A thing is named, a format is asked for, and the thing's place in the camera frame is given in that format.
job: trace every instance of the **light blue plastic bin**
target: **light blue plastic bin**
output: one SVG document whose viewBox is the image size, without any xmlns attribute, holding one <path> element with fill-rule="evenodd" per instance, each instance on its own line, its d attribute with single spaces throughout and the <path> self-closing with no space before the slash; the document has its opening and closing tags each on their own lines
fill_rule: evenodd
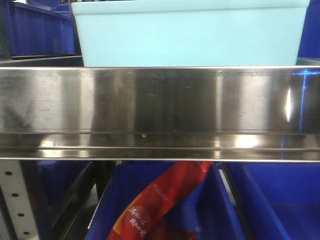
<svg viewBox="0 0 320 240">
<path fill-rule="evenodd" d="M 295 65 L 309 0 L 75 2 L 85 66 Z"/>
</svg>

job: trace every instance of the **plastic bin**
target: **plastic bin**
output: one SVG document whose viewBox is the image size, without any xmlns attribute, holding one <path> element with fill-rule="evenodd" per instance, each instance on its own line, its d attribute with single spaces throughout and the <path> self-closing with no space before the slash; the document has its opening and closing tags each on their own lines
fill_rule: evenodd
<svg viewBox="0 0 320 240">
<path fill-rule="evenodd" d="M 100 200 L 85 240 L 105 240 L 131 201 L 172 163 L 118 165 Z M 196 231 L 199 240 L 244 240 L 244 235 L 216 167 L 205 180 L 164 218 L 169 227 Z"/>
<path fill-rule="evenodd" d="M 61 0 L 26 0 L 26 3 L 42 9 L 53 9 L 61 5 Z"/>
<path fill-rule="evenodd" d="M 71 15 L 0 0 L 13 56 L 75 54 Z"/>
<path fill-rule="evenodd" d="M 37 163 L 49 205 L 56 205 L 88 161 L 41 160 Z"/>
<path fill-rule="evenodd" d="M 227 169 L 256 239 L 320 239 L 319 164 L 233 164 Z"/>
<path fill-rule="evenodd" d="M 309 0 L 74 2 L 85 66 L 295 65 Z"/>
<path fill-rule="evenodd" d="M 320 59 L 320 1 L 311 0 L 306 10 L 298 56 Z"/>
</svg>

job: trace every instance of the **red snack package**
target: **red snack package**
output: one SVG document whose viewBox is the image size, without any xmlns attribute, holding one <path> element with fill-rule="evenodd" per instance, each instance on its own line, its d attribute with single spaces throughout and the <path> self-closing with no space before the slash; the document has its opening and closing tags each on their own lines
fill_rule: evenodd
<svg viewBox="0 0 320 240">
<path fill-rule="evenodd" d="M 197 240 L 198 233 L 188 230 L 169 228 L 164 220 L 160 220 L 150 231 L 145 240 Z"/>
<path fill-rule="evenodd" d="M 145 239 L 157 222 L 203 181 L 211 164 L 209 161 L 174 164 L 130 203 L 114 224 L 107 240 Z"/>
</svg>

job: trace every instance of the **stainless steel shelf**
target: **stainless steel shelf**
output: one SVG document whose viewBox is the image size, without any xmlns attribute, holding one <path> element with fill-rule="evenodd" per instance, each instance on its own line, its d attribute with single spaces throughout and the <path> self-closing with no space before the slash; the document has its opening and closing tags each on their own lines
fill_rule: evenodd
<svg viewBox="0 0 320 240">
<path fill-rule="evenodd" d="M 320 67 L 2 67 L 0 159 L 318 162 Z"/>
</svg>

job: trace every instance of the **blue storage crate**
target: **blue storage crate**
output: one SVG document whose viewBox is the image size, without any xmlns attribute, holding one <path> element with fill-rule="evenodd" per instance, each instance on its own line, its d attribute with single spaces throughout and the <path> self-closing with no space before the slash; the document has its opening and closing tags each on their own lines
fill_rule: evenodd
<svg viewBox="0 0 320 240">
<path fill-rule="evenodd" d="M 320 59 L 319 0 L 311 0 L 306 10 L 298 56 L 300 58 Z"/>
<path fill-rule="evenodd" d="M 61 0 L 26 0 L 26 3 L 42 9 L 53 9 L 61 5 Z"/>
<path fill-rule="evenodd" d="M 56 205 L 63 198 L 88 161 L 41 160 L 40 170 L 43 190 L 48 204 Z"/>
<path fill-rule="evenodd" d="M 232 163 L 227 170 L 256 239 L 320 239 L 319 164 Z"/>
<path fill-rule="evenodd" d="M 75 54 L 71 15 L 0 0 L 13 56 Z"/>
<path fill-rule="evenodd" d="M 105 240 L 118 217 L 153 180 L 172 166 L 170 162 L 118 165 L 100 200 L 85 240 Z M 164 218 L 173 229 L 199 233 L 199 240 L 244 240 L 232 203 L 218 169 L 210 168 L 204 181 Z"/>
</svg>

